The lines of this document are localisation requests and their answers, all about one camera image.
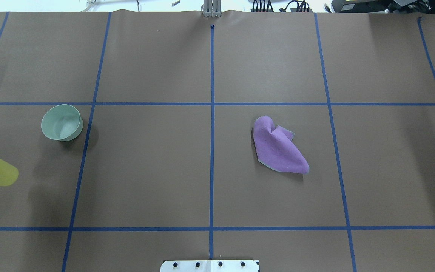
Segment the purple cloth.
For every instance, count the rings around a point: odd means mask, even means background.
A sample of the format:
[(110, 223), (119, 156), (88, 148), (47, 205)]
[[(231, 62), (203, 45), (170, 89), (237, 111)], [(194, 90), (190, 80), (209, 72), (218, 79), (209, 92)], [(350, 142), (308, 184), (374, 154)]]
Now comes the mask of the purple cloth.
[(275, 172), (307, 174), (309, 164), (293, 143), (294, 137), (294, 132), (275, 126), (271, 117), (257, 118), (253, 126), (253, 142), (258, 161)]

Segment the mint green bowl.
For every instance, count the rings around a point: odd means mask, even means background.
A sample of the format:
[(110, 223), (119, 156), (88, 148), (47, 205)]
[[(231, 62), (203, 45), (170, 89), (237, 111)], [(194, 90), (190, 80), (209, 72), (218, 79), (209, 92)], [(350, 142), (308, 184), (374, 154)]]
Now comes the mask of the mint green bowl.
[(83, 130), (83, 119), (76, 107), (68, 104), (56, 105), (43, 116), (41, 130), (53, 141), (72, 141)]

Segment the black device on desk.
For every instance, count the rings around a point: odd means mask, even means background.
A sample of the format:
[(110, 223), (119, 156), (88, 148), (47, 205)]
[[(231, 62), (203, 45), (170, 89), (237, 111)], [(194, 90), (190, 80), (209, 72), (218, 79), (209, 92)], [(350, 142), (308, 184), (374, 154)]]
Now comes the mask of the black device on desk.
[(332, 0), (331, 6), (336, 13), (435, 14), (435, 0)]

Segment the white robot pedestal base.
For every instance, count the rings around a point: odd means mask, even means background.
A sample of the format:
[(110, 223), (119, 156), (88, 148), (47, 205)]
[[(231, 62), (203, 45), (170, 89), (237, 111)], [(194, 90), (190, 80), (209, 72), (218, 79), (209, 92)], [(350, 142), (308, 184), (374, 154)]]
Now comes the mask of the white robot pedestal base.
[(257, 260), (168, 260), (161, 272), (259, 272)]

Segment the aluminium frame post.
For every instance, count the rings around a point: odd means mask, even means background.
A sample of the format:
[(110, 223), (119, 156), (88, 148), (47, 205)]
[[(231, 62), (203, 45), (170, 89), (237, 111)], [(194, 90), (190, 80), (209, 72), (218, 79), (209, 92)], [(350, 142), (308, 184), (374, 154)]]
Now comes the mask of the aluminium frame post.
[(204, 17), (218, 18), (222, 16), (221, 0), (204, 0), (201, 9)]

